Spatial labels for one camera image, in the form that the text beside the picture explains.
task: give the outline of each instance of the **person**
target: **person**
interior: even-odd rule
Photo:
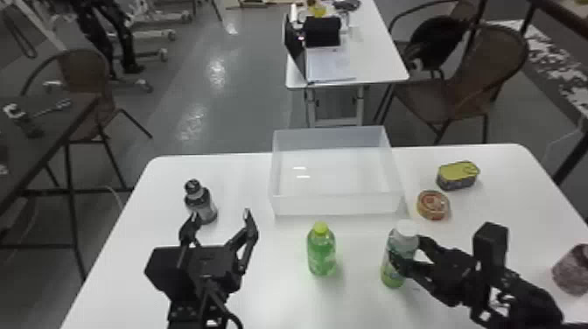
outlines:
[[[116,79],[116,71],[113,66],[115,51],[104,27],[95,14],[95,10],[99,11],[116,30],[122,48],[121,64],[124,73],[139,74],[145,69],[145,66],[137,64],[133,34],[124,24],[127,15],[115,0],[69,0],[69,4],[77,15],[76,20],[81,31],[108,60],[111,79]]]

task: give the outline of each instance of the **white paper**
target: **white paper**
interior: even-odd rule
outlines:
[[[306,80],[311,83],[355,79],[346,46],[306,48]]]

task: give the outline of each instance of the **transparent storage bin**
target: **transparent storage bin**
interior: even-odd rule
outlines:
[[[403,200],[383,127],[277,130],[270,175],[276,215],[387,214]]]

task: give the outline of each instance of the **green soda bottle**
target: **green soda bottle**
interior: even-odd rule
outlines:
[[[415,257],[418,249],[417,225],[412,220],[399,220],[390,231],[384,257],[381,261],[381,281],[390,288],[398,288],[404,284],[404,276],[400,275],[389,260],[389,252],[396,253],[406,259]]]
[[[323,221],[317,221],[306,237],[308,267],[316,276],[329,276],[335,271],[335,234]]]

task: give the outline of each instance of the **brown chair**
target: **brown chair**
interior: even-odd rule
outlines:
[[[401,54],[402,60],[407,65],[407,68],[410,69],[410,65],[413,60],[421,59],[421,56],[424,56],[425,52],[430,52],[434,50],[435,59],[434,60],[426,60],[421,61],[423,67],[421,68],[422,71],[429,71],[430,78],[435,79],[435,74],[441,79],[445,79],[445,73],[441,69],[441,66],[447,61],[455,47],[458,45],[458,42],[470,26],[473,24],[473,20],[475,19],[475,15],[477,13],[478,7],[478,0],[437,0],[431,1],[428,3],[421,4],[415,8],[411,8],[400,14],[396,15],[390,21],[388,25],[388,33],[392,33],[394,29],[394,25],[396,22],[403,17],[408,16],[409,14],[415,13],[417,11],[421,11],[423,9],[439,5],[439,4],[451,4],[455,3],[455,6],[447,16],[438,16],[434,17],[433,19],[437,20],[437,22],[425,21],[416,29],[413,33],[411,39],[413,39],[416,34],[421,33],[423,36],[424,30],[428,30],[431,33],[432,31],[446,31],[449,29],[448,33],[454,35],[455,38],[450,37],[448,38],[447,42],[443,42],[441,44],[434,44],[431,45],[430,43],[422,43],[422,42],[411,42],[408,40],[394,40],[394,44],[398,52]],[[388,84],[386,90],[384,91],[384,95],[381,98],[380,104],[378,105],[378,109],[374,114],[374,121],[376,121],[377,117],[381,115],[384,104],[387,99],[391,100],[390,93],[392,92],[392,88],[394,87],[393,84]]]
[[[441,141],[455,121],[483,117],[482,143],[487,142],[488,108],[496,90],[522,67],[529,45],[518,31],[498,25],[481,24],[468,54],[449,79],[432,79],[395,86],[379,124],[384,124],[389,105],[396,95],[435,133]]]
[[[104,127],[106,127],[117,115],[123,114],[148,138],[153,138],[153,136],[127,111],[118,108],[115,105],[115,100],[109,85],[109,63],[101,53],[92,49],[65,50],[64,52],[59,52],[44,60],[26,80],[20,94],[26,95],[35,78],[54,61],[57,61],[59,64],[59,70],[63,75],[62,78],[67,91],[72,93],[94,93],[101,95],[101,99],[95,105],[92,115],[89,115],[73,133],[69,143],[102,144],[115,169],[116,176],[121,182],[122,188],[128,189],[129,187],[124,181],[123,175],[115,161],[112,150],[110,149],[109,138],[104,133]],[[71,168],[69,144],[66,145],[66,166]],[[45,169],[49,173],[52,182],[58,186],[59,183],[51,169],[48,166]]]

